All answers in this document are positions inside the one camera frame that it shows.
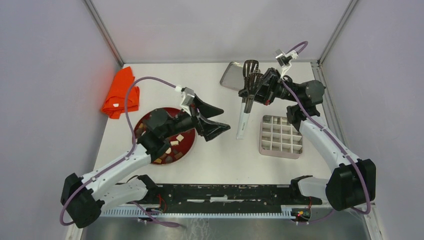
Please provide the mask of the silver serving tongs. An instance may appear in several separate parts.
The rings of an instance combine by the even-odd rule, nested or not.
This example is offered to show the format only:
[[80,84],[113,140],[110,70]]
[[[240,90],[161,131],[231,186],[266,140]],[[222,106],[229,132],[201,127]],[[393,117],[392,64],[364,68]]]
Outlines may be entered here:
[[243,140],[245,137],[245,132],[248,126],[253,103],[254,99],[252,97],[243,98],[241,101],[238,128],[236,133],[237,140]]

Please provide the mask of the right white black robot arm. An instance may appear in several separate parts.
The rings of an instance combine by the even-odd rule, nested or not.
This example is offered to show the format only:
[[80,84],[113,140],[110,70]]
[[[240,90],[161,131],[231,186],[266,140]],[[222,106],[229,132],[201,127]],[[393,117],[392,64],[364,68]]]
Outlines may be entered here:
[[295,102],[286,108],[287,122],[319,152],[331,170],[328,179],[304,175],[291,180],[289,199],[302,204],[309,197],[326,200],[334,210],[352,209],[363,215],[371,212],[376,197],[376,165],[349,150],[324,123],[317,105],[324,101],[326,87],[318,80],[295,83],[275,68],[265,73],[257,60],[243,63],[244,87],[238,92],[245,99],[245,113],[253,102],[270,105],[275,99]]

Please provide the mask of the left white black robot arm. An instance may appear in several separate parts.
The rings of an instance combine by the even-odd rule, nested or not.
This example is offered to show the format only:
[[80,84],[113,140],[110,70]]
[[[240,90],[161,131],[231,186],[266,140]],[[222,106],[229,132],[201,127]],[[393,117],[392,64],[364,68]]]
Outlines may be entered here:
[[130,150],[97,170],[82,176],[72,173],[65,178],[60,214],[68,213],[71,224],[83,229],[103,211],[115,206],[138,200],[153,203],[157,190],[149,177],[138,177],[125,184],[118,182],[161,157],[171,147],[171,137],[195,130],[208,142],[229,130],[228,124],[211,120],[223,113],[223,109],[205,103],[198,96],[183,105],[175,116],[164,108],[152,110],[143,121],[144,132],[139,137],[132,136]]

